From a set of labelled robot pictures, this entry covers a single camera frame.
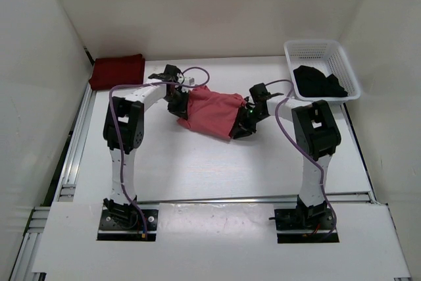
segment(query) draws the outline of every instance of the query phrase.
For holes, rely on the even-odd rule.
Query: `wall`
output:
[[[364,0],[341,42],[362,85],[349,110],[377,198],[421,280],[421,0]]]
[[[94,57],[281,55],[297,38],[338,39],[362,0],[61,0]]]
[[[0,280],[43,201],[90,71],[57,0],[0,0]]]

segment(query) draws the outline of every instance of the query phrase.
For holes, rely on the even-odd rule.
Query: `folded red cloth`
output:
[[[218,93],[208,87],[194,88],[189,93],[188,119],[178,123],[189,130],[229,140],[238,109],[245,104],[238,94]]]
[[[92,90],[111,89],[116,85],[142,84],[145,59],[141,54],[96,59],[89,83]]]

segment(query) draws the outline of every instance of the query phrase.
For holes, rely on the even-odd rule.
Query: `cable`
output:
[[[143,87],[148,87],[148,86],[159,86],[159,85],[174,85],[174,86],[181,86],[181,87],[185,87],[185,88],[197,88],[197,87],[204,86],[209,82],[211,76],[209,75],[208,71],[205,70],[204,68],[194,66],[194,67],[190,67],[190,68],[186,69],[185,71],[183,71],[183,73],[185,73],[185,72],[187,72],[188,70],[191,70],[191,69],[199,69],[199,70],[202,70],[203,72],[205,72],[205,74],[207,75],[207,79],[205,80],[205,82],[203,82],[200,85],[194,85],[194,86],[179,84],[177,82],[154,82],[154,83],[151,83],[151,84],[140,84],[140,85],[117,85],[117,86],[112,87],[110,89],[110,92],[109,92],[109,107],[110,107],[110,110],[111,110],[112,121],[114,122],[114,127],[116,128],[118,145],[120,147],[120,152],[121,152],[121,162],[120,162],[121,189],[122,189],[123,194],[126,197],[126,199],[130,202],[131,205],[134,206],[134,208],[139,212],[139,214],[142,218],[143,233],[145,234],[145,238],[147,238],[147,227],[146,227],[145,215],[143,214],[143,211],[140,209],[139,205],[137,205],[137,203],[134,200],[130,199],[130,197],[127,194],[127,191],[126,191],[126,187],[124,186],[124,177],[123,177],[124,148],[123,148],[123,141],[122,141],[122,137],[121,137],[120,128],[118,127],[118,120],[117,120],[116,111],[115,111],[114,107],[112,106],[112,93],[117,89],[143,88]]]
[[[337,222],[337,217],[336,217],[336,213],[334,208],[332,207],[332,204],[330,204],[328,196],[326,195],[326,192],[324,190],[324,170],[323,167],[320,166],[315,160],[313,160],[313,158],[307,154],[301,147],[299,147],[297,145],[297,143],[295,143],[295,141],[292,139],[292,137],[288,134],[288,132],[286,131],[286,129],[284,128],[284,126],[282,125],[282,122],[279,118],[279,108],[281,105],[283,105],[285,102],[288,101],[288,99],[290,98],[292,92],[293,92],[293,87],[292,87],[292,81],[288,80],[288,79],[281,79],[281,80],[275,80],[273,82],[270,82],[268,84],[266,84],[266,86],[270,85],[270,84],[274,84],[276,82],[289,82],[291,84],[291,89],[288,92],[288,94],[286,95],[285,99],[283,99],[281,102],[279,102],[276,105],[275,108],[275,119],[276,122],[278,123],[278,126],[280,127],[282,133],[284,133],[285,137],[288,139],[288,141],[306,158],[310,161],[310,163],[312,163],[318,170],[320,170],[320,189],[322,191],[322,195],[324,200],[326,201],[326,205],[330,208],[330,210],[332,211],[332,217],[333,217],[333,221],[334,221],[334,225],[332,226],[332,228],[330,229],[330,231],[322,238],[323,240],[326,239],[327,237],[329,237],[330,235],[332,235],[332,233],[334,232],[334,230],[336,229],[336,222]]]

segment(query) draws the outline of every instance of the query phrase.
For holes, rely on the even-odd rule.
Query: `cloth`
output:
[[[335,75],[325,75],[314,67],[301,65],[294,70],[298,90],[303,97],[347,97]]]
[[[97,59],[89,83],[92,90],[111,89],[122,84],[142,84],[145,59],[141,54]]]
[[[238,109],[245,100],[238,94],[218,93],[202,86],[189,93],[188,119],[178,123],[189,130],[229,140]]]

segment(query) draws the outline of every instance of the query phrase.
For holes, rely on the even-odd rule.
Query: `plastic basket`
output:
[[[332,104],[342,104],[360,97],[360,86],[339,42],[332,39],[293,40],[285,42],[284,49],[294,91],[300,100],[311,102],[326,100]],[[326,76],[334,74],[339,80],[339,84],[347,91],[348,97],[303,97],[298,90],[294,76],[294,70],[301,65],[315,67]]]

